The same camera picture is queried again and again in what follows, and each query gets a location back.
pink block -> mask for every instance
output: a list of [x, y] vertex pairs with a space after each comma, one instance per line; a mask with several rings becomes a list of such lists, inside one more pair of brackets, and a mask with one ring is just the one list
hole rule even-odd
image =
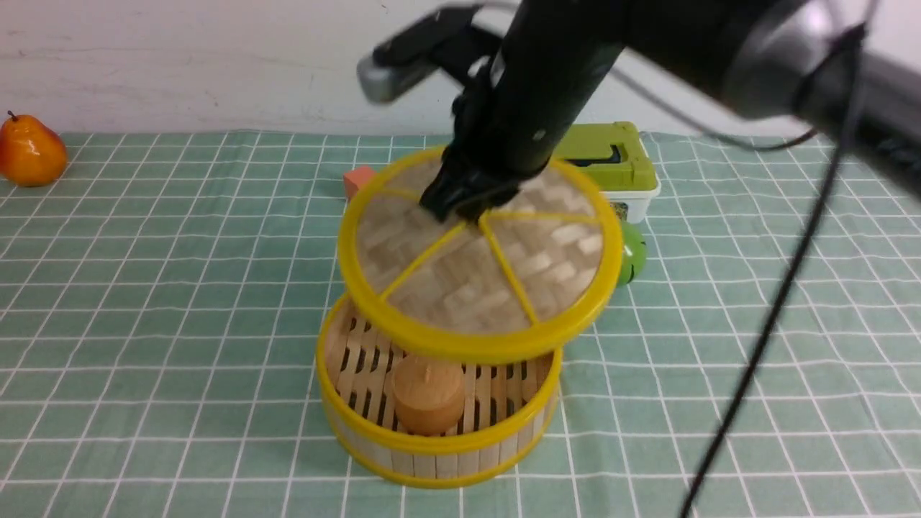
[[362, 166], [344, 174], [343, 183], [345, 184], [345, 197], [351, 200], [352, 197], [355, 196], [355, 193], [358, 192], [358, 189], [361, 189], [366, 183], [371, 181], [375, 173], [376, 172], [369, 166]]

black cable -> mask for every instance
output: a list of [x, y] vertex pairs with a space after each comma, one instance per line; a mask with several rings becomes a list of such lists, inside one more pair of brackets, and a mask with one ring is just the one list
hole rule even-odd
[[648, 88], [639, 84], [638, 81], [628, 76], [625, 72], [618, 70], [617, 68], [612, 68], [608, 75], [617, 79], [621, 83], [624, 83], [624, 86], [631, 89], [636, 95], [642, 97], [646, 101], [655, 104], [656, 108], [659, 108], [663, 112], [670, 115], [672, 118], [678, 119], [685, 125], [691, 126], [693, 129], [699, 131], [707, 138], [711, 138], [723, 144], [729, 146], [741, 147], [742, 149], [747, 149], [752, 152], [768, 152], [768, 151], [781, 151], [783, 149], [790, 149], [791, 147], [799, 146], [800, 144], [812, 140], [819, 132], [814, 129], [809, 130], [808, 132], [792, 139], [787, 142], [781, 142], [780, 144], [773, 144], [771, 146], [755, 146], [749, 144], [748, 142], [739, 140], [738, 138], [719, 133], [718, 131], [710, 128], [706, 124], [703, 124], [695, 120], [690, 115], [682, 112], [681, 110], [672, 106], [668, 101], [661, 98], [659, 95], [656, 95]]
[[815, 237], [815, 233], [822, 221], [822, 215], [824, 213], [825, 206], [827, 205], [828, 199], [832, 194], [834, 182], [837, 179], [837, 173], [841, 165], [841, 160], [844, 158], [847, 150], [854, 144], [858, 118], [864, 102], [863, 83], [860, 80], [863, 41], [866, 39], [869, 23], [873, 18], [873, 14], [876, 12], [878, 3], [879, 0], [870, 0], [870, 6], [867, 10], [867, 16], [864, 22], [847, 31], [835, 45], [835, 49], [832, 52], [833, 56], [836, 57], [841, 55], [848, 60], [848, 64], [850, 65], [849, 73], [851, 75], [849, 81], [850, 86], [845, 105], [845, 119], [842, 123], [841, 131], [838, 136], [838, 145], [835, 147], [834, 153], [829, 160], [828, 169], [825, 173], [825, 178], [822, 181], [822, 188], [815, 200], [815, 205], [810, 214], [809, 222], [806, 226], [806, 229], [803, 231], [802, 237], [799, 240], [797, 250], [790, 261], [787, 275], [784, 277], [784, 280], [780, 285], [780, 289], [777, 291], [774, 303], [771, 306], [771, 310], [768, 313], [766, 320], [764, 321], [764, 327], [758, 337], [758, 341], [755, 343], [754, 349], [752, 350], [752, 357], [749, 359], [748, 367], [745, 369], [745, 372], [739, 379], [736, 392], [732, 396], [732, 401], [729, 403], [729, 407], [726, 409], [726, 413], [722, 418], [722, 422], [720, 423], [716, 434], [714, 434], [713, 440], [710, 442], [710, 446], [707, 448], [704, 458], [701, 460], [700, 465], [697, 467], [697, 473], [694, 476], [694, 481], [688, 490], [687, 496], [685, 497], [681, 508], [681, 512], [679, 513], [680, 518], [687, 518], [687, 516], [690, 515], [691, 509], [694, 506], [694, 500], [697, 497], [697, 494], [700, 492], [706, 475], [712, 467], [713, 462], [719, 453], [719, 449], [723, 442], [725, 442], [726, 435], [729, 432], [729, 429], [732, 427], [732, 423], [735, 420], [739, 409], [741, 408], [742, 401], [744, 400], [745, 395], [748, 392], [752, 381], [754, 380], [754, 375], [758, 370], [758, 365], [761, 362], [762, 356], [767, 349], [771, 335], [774, 332], [777, 320], [779, 320], [780, 314], [783, 311], [784, 306], [787, 304], [787, 297], [789, 296], [790, 291], [793, 289], [793, 284], [796, 280], [797, 274], [799, 273], [799, 269], [809, 252], [812, 240]]

white container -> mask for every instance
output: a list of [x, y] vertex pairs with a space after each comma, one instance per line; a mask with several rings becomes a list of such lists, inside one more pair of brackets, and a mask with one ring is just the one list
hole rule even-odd
[[611, 201], [611, 206], [618, 217], [626, 219], [627, 223], [636, 224], [646, 219], [649, 204], [661, 191], [662, 183], [656, 182], [656, 188], [652, 191], [602, 191], [602, 193]]

bamboo steamer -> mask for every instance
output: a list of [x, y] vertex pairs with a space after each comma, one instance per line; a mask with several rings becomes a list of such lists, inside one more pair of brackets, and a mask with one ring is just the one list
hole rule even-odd
[[597, 318], [623, 242], [598, 187], [560, 161], [478, 225], [418, 198], [440, 149], [391, 164], [343, 218], [346, 294], [317, 375], [332, 430], [400, 484], [470, 485], [515, 465], [556, 409], [562, 346]]

white wall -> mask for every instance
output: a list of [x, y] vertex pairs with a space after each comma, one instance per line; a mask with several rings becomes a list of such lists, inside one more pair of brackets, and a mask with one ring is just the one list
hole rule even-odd
[[[835, 1], [852, 15], [863, 5]], [[35, 113], [58, 131], [447, 132], [457, 93], [447, 79], [429, 80], [389, 108], [369, 106], [355, 79], [364, 53], [440, 3], [0, 0], [0, 104]], [[873, 47], [921, 69], [921, 37], [909, 30], [919, 15], [917, 0], [885, 0]], [[800, 128], [787, 120], [740, 124], [632, 55], [619, 64], [724, 130]], [[580, 120], [685, 130], [610, 81]]]

